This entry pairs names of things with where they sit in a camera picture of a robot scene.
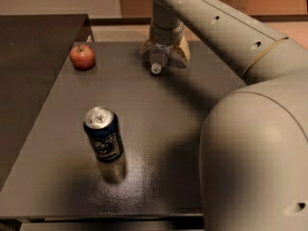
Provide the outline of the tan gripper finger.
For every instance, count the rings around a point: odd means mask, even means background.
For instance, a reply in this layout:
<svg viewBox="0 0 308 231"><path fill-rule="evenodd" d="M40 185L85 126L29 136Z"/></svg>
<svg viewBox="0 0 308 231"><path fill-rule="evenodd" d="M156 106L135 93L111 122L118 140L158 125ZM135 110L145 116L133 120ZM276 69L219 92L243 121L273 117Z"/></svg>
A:
<svg viewBox="0 0 308 231"><path fill-rule="evenodd" d="M153 41L150 39L146 39L140 48L140 55L141 55L141 59L144 62L148 62L149 61L149 54L151 49L153 48Z"/></svg>
<svg viewBox="0 0 308 231"><path fill-rule="evenodd" d="M170 51L171 63L177 67L185 68L191 59L191 52L188 41L185 37L171 47Z"/></svg>

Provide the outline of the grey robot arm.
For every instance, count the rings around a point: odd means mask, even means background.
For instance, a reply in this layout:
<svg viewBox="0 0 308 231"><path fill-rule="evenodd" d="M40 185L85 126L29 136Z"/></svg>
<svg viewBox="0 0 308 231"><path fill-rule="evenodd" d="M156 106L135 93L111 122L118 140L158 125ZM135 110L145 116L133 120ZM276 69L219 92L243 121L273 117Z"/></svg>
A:
<svg viewBox="0 0 308 231"><path fill-rule="evenodd" d="M207 115L199 147L206 231L308 231L307 51L219 0L153 0L151 37L180 20L245 83Z"/></svg>

